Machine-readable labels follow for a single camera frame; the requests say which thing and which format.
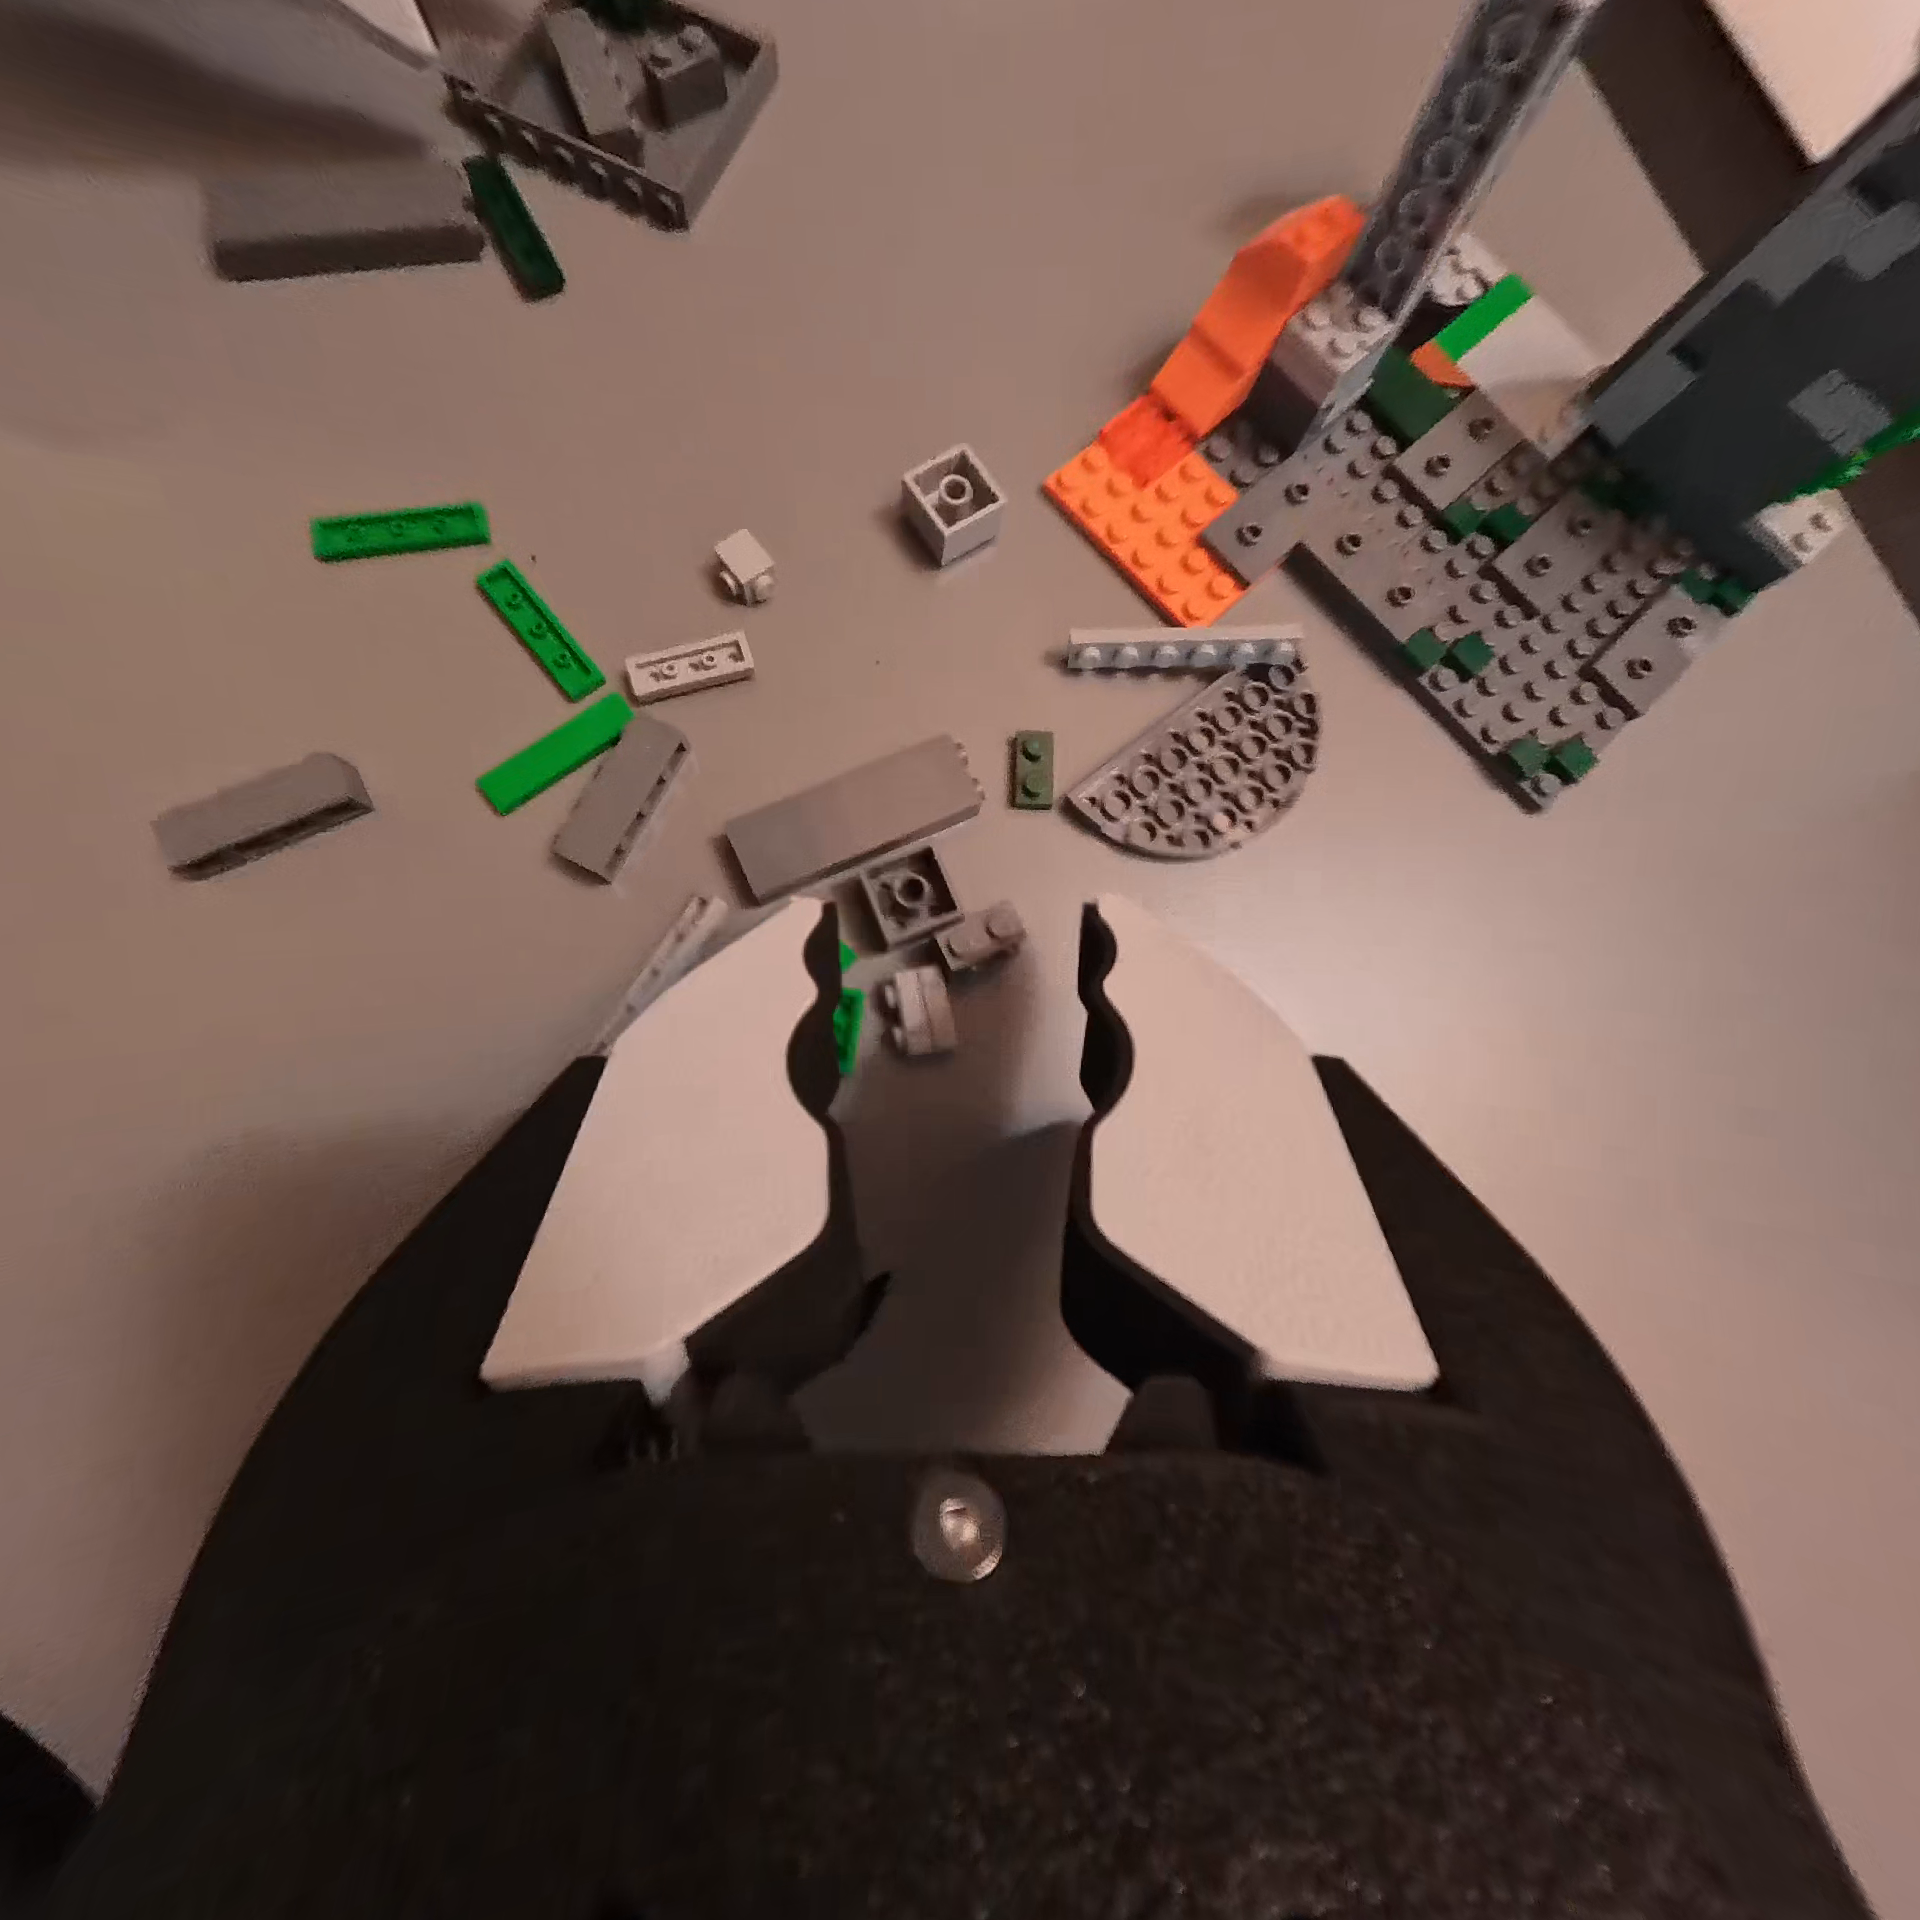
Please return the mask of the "thin light grey lego plate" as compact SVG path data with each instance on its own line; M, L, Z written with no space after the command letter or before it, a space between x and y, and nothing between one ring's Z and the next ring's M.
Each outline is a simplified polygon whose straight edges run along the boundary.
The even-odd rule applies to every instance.
M1072 629L1060 664L1075 674L1227 674L1248 666L1295 667L1304 643L1306 629L1291 623Z

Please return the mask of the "bright green long lego bar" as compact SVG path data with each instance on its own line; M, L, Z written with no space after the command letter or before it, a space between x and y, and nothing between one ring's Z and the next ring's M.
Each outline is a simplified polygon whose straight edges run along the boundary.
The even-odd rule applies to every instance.
M632 705L605 693L485 770L473 786L496 816L511 816L616 747L632 721Z

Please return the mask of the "grey lego baseplate build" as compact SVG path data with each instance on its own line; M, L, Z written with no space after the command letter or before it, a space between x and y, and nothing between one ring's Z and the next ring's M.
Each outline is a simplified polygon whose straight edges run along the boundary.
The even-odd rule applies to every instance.
M1812 174L1748 251L1706 274L1592 391L1631 502L1744 589L1789 562L1773 503L1915 414L1917 83Z
M1581 783L1770 589L1744 589L1635 507L1586 416L1616 359L1573 386L1555 381L1555 314L1519 274L1473 280L1473 301L1427 341L1463 389L1408 350L1442 271L1481 269L1468 216L1595 15L1466 8L1348 262L1229 416L1236 453L1274 465L1236 470L1240 502L1205 531L1247 585L1300 567L1527 810ZM1915 414L1759 517L1789 562L1783 579L1835 538L1843 491L1911 445Z

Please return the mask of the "dark grey half-round lego plate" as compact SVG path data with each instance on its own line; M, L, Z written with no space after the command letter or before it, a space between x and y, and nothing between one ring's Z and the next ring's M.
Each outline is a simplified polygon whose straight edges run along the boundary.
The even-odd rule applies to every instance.
M1298 664L1212 679L1075 785L1067 813L1125 854L1196 863L1243 848L1297 802L1322 753Z

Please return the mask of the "grey square lego brick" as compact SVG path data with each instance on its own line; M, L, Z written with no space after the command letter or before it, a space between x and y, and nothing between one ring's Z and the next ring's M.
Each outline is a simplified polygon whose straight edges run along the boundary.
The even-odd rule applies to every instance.
M955 445L904 473L901 512L932 567L947 569L1000 538L1003 489L969 445Z

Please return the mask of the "light grey holed lego plate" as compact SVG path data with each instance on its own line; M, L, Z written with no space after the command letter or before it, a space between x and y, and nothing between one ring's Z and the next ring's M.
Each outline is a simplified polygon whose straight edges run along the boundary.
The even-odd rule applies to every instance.
M705 688L753 681L755 670L753 647L744 631L628 657L624 664L635 706L680 701Z

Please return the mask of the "orange lego slope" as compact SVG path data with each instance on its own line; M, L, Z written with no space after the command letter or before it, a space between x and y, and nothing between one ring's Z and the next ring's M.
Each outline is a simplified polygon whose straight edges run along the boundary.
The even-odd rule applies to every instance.
M1240 247L1147 389L1194 442L1248 399L1284 326L1330 286L1363 229L1363 208L1333 195Z

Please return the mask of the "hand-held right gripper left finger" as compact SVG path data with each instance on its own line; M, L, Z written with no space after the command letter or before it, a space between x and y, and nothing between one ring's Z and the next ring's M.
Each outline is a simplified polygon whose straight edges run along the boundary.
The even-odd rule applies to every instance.
M688 1374L802 1385L858 1334L858 1226L831 1118L834 909L788 902L611 1017L599 1082L496 1326L496 1390Z

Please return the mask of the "orange lego plate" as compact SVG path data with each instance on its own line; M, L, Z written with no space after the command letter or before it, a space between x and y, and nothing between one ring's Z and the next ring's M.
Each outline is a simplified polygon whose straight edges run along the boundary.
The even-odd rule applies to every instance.
M1043 491L1169 624L1212 626L1247 594L1205 544L1240 491L1155 395L1123 407Z

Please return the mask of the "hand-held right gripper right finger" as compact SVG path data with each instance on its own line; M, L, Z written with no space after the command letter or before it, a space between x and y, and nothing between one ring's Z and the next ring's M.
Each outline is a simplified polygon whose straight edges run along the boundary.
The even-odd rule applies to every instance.
M1127 897L1085 906L1079 953L1092 1246L1259 1379L1439 1385L1308 1045Z

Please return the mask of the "dark green holed lego plate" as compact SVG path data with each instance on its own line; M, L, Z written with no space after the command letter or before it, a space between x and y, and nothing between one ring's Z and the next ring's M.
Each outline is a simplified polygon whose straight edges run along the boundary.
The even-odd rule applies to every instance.
M516 293L528 302L563 295L564 271L511 170L499 158L477 153L465 161L465 177L471 208Z

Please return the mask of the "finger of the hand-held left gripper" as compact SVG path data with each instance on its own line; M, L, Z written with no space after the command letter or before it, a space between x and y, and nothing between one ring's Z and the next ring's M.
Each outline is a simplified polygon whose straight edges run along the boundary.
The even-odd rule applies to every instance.
M404 6L5 6L8 147L439 147Z

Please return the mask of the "dark grey lego window frame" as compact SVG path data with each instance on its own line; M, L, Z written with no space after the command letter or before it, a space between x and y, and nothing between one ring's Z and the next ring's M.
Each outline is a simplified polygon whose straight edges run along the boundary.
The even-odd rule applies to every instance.
M449 111L487 152L667 232L695 224L776 93L778 43L695 6L539 6L443 31Z

